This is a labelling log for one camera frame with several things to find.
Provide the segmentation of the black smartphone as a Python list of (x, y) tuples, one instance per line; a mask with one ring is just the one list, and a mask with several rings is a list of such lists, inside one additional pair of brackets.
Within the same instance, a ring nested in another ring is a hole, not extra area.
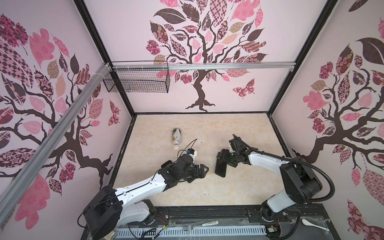
[(227, 172), (227, 163), (223, 159), (217, 158), (215, 166), (215, 174), (219, 177), (225, 178)]

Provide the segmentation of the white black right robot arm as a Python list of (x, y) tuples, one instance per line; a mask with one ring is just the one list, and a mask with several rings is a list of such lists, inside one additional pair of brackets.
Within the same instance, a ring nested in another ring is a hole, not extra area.
[(236, 168), (238, 164), (245, 164), (272, 171), (282, 178), (284, 189), (262, 203), (261, 216), (266, 222), (273, 221), (276, 214), (293, 205), (309, 202), (323, 188), (306, 162), (259, 151), (237, 136), (229, 143), (229, 149), (217, 154), (216, 175), (224, 178), (228, 166)]

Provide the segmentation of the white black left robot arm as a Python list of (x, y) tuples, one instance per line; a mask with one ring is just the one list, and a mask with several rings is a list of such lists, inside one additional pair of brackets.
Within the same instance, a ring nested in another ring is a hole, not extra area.
[(133, 185), (114, 189), (107, 185), (84, 208), (89, 237), (101, 240), (116, 227), (132, 222), (146, 225), (154, 221), (157, 210), (148, 197), (175, 187), (180, 182), (192, 183), (206, 177), (209, 168), (194, 163), (195, 152), (184, 154), (176, 161), (167, 161), (155, 174)]

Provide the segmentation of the crushed green drink can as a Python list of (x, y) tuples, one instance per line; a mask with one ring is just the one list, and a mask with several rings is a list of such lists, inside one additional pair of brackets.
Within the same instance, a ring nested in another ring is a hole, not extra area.
[(182, 142), (182, 133), (179, 128), (175, 128), (172, 131), (172, 143), (175, 146), (178, 146)]

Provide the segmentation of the white plastic spoon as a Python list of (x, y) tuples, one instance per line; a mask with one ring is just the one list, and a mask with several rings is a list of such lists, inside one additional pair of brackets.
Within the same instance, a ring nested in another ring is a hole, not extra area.
[(315, 224), (309, 222), (309, 221), (306, 220), (306, 219), (302, 219), (302, 223), (303, 223), (303, 225), (305, 225), (305, 226), (315, 227), (315, 228), (321, 229), (321, 230), (323, 230), (323, 231), (330, 232), (330, 230), (329, 230), (328, 228), (325, 228), (325, 227), (321, 227), (321, 226), (315, 225)]

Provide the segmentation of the aluminium rail back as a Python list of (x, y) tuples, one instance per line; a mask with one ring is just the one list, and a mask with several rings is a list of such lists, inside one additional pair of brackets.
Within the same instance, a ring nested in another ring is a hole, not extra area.
[(294, 69), (294, 62), (260, 62), (260, 63), (219, 63), (219, 64), (152, 64), (152, 65), (116, 65), (114, 70), (169, 70), (169, 71), (184, 71), (184, 70), (229, 70), (229, 69)]

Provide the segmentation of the aluminium rail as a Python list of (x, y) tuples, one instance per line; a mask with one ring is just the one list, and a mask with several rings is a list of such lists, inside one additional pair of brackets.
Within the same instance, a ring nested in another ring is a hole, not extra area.
[(152, 65), (116, 65), (114, 70), (169, 70), (169, 71), (184, 71), (184, 70), (229, 70), (229, 69), (294, 69), (294, 62), (260, 62), (260, 63), (219, 63), (219, 64), (152, 64)]
[(1, 195), (1, 224), (5, 222), (12, 210), (17, 205), (20, 198), (26, 192), (36, 175), (39, 173), (44, 163), (49, 159), (70, 125), (85, 106), (98, 84), (110, 72), (110, 63), (103, 63), (94, 73), (91, 82), (88, 83), (82, 93), (75, 99), (64, 116), (59, 120), (52, 132), (47, 136), (43, 143), (37, 148), (32, 158), (21, 169), (20, 173), (10, 183)]

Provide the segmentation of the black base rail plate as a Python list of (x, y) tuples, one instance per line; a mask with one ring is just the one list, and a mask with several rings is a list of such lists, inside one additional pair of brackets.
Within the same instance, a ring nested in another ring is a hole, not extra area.
[[(327, 211), (321, 204), (295, 205), (275, 215), (275, 219), (266, 222), (261, 216), (260, 205), (242, 206), (194, 206), (194, 207), (155, 207), (157, 215), (148, 225), (132, 222), (120, 225), (102, 240), (116, 240), (117, 229), (126, 228), (167, 228), (183, 227), (191, 230), (195, 227), (213, 226), (264, 226), (265, 236), (232, 236), (232, 237), (181, 237), (162, 238), (158, 240), (338, 240), (336, 231)], [(315, 227), (305, 226), (302, 219), (328, 228), (330, 232)], [(86, 227), (81, 237), (83, 240), (92, 240)]]

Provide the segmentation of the aluminium rail left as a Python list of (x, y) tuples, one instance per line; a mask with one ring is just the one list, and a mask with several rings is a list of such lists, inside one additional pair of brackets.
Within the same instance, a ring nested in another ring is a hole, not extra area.
[(39, 173), (44, 163), (49, 159), (70, 125), (85, 106), (98, 84), (110, 72), (110, 63), (103, 63), (94, 73), (91, 82), (88, 83), (82, 93), (75, 99), (64, 116), (59, 120), (52, 132), (47, 136), (43, 143), (37, 148), (32, 158), (21, 169), (20, 173), (10, 183), (1, 195), (1, 224), (5, 222), (12, 210), (17, 205), (20, 198), (26, 192), (36, 175)]

